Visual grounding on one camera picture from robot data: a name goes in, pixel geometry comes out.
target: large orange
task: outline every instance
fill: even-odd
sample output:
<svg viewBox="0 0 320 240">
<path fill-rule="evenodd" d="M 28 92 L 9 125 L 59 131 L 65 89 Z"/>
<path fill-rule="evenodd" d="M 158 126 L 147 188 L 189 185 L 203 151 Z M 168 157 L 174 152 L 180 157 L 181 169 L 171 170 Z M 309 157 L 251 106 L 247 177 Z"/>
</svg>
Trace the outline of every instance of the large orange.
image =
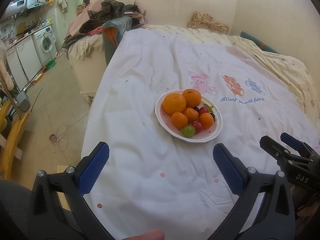
<svg viewBox="0 0 320 240">
<path fill-rule="evenodd" d="M 183 114 L 188 118 L 189 123 L 197 121 L 199 117 L 198 112 L 190 107 L 186 108 Z"/>
<path fill-rule="evenodd" d="M 167 95 L 162 103 L 164 111 L 169 115 L 172 115 L 175 112 L 182 113 L 184 109 L 186 109 L 186 105 L 186 99 L 180 93 L 171 93 Z"/>
<path fill-rule="evenodd" d="M 201 103 L 201 94 L 198 90 L 195 89 L 186 89 L 182 93 L 187 102 L 187 107 L 194 108 L 199 106 Z"/>
<path fill-rule="evenodd" d="M 214 121 L 211 114 L 204 113 L 204 114 L 201 114 L 201 116 L 199 116 L 199 122 L 202 123 L 204 129 L 207 129 L 213 125 Z"/>
<path fill-rule="evenodd" d="M 173 123 L 175 128 L 181 130 L 188 124 L 188 118 L 180 112 L 175 112 L 173 113 L 173 115 L 171 115 L 171 122 Z"/>
</svg>

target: pink bunny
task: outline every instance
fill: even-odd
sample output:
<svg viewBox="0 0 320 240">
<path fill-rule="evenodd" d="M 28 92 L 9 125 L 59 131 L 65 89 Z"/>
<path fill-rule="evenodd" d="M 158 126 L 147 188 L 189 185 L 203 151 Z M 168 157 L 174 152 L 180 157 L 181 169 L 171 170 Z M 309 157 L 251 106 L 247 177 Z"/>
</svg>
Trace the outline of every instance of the pink bunny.
<svg viewBox="0 0 320 240">
<path fill-rule="evenodd" d="M 211 87 L 208 85 L 207 74 L 196 74 L 192 71 L 188 71 L 189 76 L 192 79 L 191 85 L 193 85 L 193 88 L 198 90 L 201 94 L 204 94 L 207 92 L 208 94 L 215 96 L 218 91 L 215 87 Z"/>
</svg>

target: plate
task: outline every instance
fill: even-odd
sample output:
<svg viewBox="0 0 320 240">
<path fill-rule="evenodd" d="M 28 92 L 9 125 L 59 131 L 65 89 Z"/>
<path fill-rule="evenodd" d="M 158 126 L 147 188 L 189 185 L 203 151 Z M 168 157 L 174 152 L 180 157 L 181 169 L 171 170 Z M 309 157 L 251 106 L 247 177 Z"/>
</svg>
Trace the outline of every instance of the plate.
<svg viewBox="0 0 320 240">
<path fill-rule="evenodd" d="M 169 91 L 169 92 L 163 94 L 162 96 L 160 96 L 159 99 L 157 100 L 155 112 L 156 112 L 156 116 L 157 116 L 158 121 L 161 124 L 161 126 L 164 129 L 166 129 L 172 136 L 179 138 L 181 140 L 184 140 L 186 142 L 204 143 L 204 142 L 208 142 L 208 141 L 216 138 L 222 129 L 222 116 L 221 116 L 219 109 L 215 106 L 215 104 L 212 103 L 208 98 L 206 98 L 202 95 L 201 95 L 202 96 L 201 104 L 198 107 L 201 108 L 202 106 L 204 106 L 203 104 L 213 106 L 212 110 L 213 110 L 213 113 L 215 115 L 215 120 L 216 120 L 214 122 L 214 124 L 210 128 L 204 129 L 201 133 L 195 134 L 191 138 L 184 137 L 182 135 L 182 132 L 174 127 L 174 125 L 171 122 L 171 116 L 168 115 L 162 107 L 162 102 L 163 102 L 163 99 L 167 95 L 169 95 L 171 93 L 182 94 L 183 91 L 184 90 Z"/>
</svg>

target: silver bolt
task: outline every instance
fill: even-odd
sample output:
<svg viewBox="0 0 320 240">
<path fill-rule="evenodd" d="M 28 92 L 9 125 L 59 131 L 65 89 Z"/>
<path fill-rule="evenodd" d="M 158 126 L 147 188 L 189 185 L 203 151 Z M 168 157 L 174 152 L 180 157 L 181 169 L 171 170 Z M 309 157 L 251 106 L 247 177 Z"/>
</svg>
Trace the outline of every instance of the silver bolt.
<svg viewBox="0 0 320 240">
<path fill-rule="evenodd" d="M 283 171 L 278 171 L 277 173 L 278 173 L 278 176 L 284 177 L 284 172 Z"/>
<path fill-rule="evenodd" d="M 257 170 L 254 167 L 248 167 L 247 170 L 248 170 L 249 173 L 252 173 L 252 174 L 257 172 Z"/>
<path fill-rule="evenodd" d="M 75 171 L 75 168 L 70 166 L 66 169 L 67 173 L 73 173 Z"/>
<path fill-rule="evenodd" d="M 37 174 L 39 177 L 42 177 L 44 175 L 44 171 L 38 171 L 38 174 Z"/>
</svg>

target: human hand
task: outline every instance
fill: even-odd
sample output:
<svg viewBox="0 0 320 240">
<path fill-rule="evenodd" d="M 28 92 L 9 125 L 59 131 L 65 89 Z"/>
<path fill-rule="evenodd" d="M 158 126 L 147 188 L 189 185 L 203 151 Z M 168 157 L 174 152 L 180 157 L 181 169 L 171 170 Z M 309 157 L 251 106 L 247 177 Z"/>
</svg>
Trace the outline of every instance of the human hand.
<svg viewBox="0 0 320 240">
<path fill-rule="evenodd" d="M 154 229 L 141 236 L 132 236 L 123 240 L 164 240 L 164 232 L 160 229 Z"/>
</svg>

